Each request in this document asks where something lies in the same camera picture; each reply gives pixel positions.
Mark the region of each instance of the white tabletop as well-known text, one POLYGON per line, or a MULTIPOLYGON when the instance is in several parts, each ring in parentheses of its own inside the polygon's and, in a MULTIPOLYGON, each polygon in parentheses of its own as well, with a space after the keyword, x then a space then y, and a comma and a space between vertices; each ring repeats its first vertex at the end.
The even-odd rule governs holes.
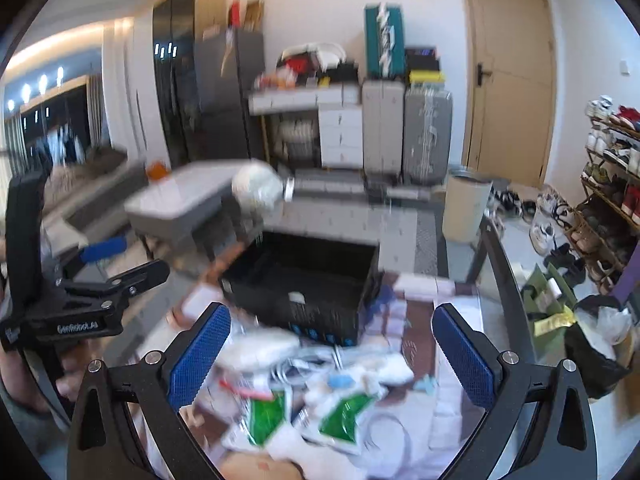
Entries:
POLYGON ((248 160, 192 162, 171 176, 143 189, 124 205, 128 214, 175 219, 188 213, 226 187, 248 160))

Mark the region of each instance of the gray suitcase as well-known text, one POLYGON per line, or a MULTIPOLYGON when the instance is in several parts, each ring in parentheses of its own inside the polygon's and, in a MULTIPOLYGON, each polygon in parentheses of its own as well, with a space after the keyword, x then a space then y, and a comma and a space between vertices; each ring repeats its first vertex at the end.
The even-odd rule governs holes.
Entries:
POLYGON ((365 81, 362 85, 362 148, 365 172, 402 171, 404 84, 365 81))
POLYGON ((407 184, 441 184, 451 145, 452 97, 441 89, 409 88, 404 101, 404 160, 407 184))

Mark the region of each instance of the beige trash can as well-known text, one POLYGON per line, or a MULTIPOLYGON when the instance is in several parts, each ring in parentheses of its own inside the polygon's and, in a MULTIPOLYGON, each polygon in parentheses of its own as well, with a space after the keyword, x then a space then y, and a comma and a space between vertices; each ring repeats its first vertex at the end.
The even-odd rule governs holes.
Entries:
POLYGON ((453 170, 447 179, 442 233, 447 240, 471 243, 486 209, 492 181, 470 170, 453 170))

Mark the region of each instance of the black storage bin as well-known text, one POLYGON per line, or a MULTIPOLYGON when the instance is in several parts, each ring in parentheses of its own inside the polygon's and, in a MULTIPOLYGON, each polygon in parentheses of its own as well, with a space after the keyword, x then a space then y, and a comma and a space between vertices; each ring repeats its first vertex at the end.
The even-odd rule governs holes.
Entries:
POLYGON ((220 284, 227 299, 260 322, 353 346, 378 277, 377 245, 264 231, 220 284))

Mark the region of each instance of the suitcase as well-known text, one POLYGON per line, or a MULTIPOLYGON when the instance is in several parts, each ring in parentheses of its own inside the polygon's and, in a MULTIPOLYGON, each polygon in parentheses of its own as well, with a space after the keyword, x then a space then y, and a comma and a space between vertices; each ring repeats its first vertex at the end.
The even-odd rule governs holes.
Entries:
POLYGON ((405 183, 432 186, 447 175, 453 103, 450 92, 416 87, 404 99, 405 183))
POLYGON ((399 6, 377 4, 365 8, 367 73, 374 79, 404 78, 404 25, 399 6))
POLYGON ((369 174, 400 175, 404 84, 365 81, 362 85, 364 169, 369 174))

